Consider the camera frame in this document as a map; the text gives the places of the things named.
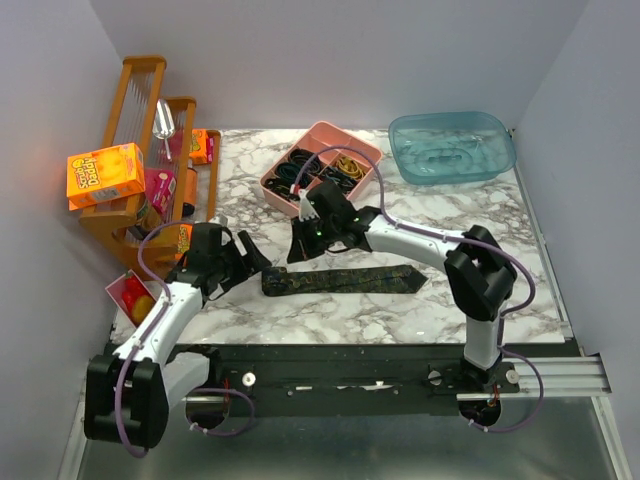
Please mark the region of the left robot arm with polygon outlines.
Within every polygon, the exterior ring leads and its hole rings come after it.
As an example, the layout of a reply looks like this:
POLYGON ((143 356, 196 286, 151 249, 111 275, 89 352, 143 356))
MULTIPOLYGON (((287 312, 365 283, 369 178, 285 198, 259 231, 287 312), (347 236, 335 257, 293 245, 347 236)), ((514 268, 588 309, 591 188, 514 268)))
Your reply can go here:
POLYGON ((165 277, 156 273, 161 293, 131 337, 87 367, 84 434, 121 444, 135 458, 158 445, 169 413, 195 390, 214 393, 222 380, 209 357, 172 351, 191 320, 219 297, 270 267, 245 230, 232 234, 224 224, 193 225, 189 248, 165 277))

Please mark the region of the dark floral patterned necktie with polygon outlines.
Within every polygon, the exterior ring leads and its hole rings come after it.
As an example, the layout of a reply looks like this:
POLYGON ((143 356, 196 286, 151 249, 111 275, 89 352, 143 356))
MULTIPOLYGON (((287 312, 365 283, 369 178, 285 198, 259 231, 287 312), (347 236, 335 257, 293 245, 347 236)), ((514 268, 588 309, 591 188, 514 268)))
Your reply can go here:
POLYGON ((316 293, 414 294, 427 277, 411 265, 289 272, 269 267, 261 274, 268 297, 316 293))

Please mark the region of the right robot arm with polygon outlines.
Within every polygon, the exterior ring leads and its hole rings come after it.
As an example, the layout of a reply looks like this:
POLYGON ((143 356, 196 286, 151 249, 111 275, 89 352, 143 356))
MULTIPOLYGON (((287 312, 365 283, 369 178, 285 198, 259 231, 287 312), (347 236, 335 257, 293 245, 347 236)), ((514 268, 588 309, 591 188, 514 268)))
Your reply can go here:
POLYGON ((330 181, 309 191, 293 186, 291 192, 299 198, 299 209, 291 219, 289 264, 320 257, 341 243, 349 249, 398 255, 445 273, 454 302, 466 316, 461 382, 474 392, 494 383, 502 360, 499 314, 517 273, 488 230, 475 226, 462 233, 428 233, 387 219, 377 207, 356 209, 330 181))

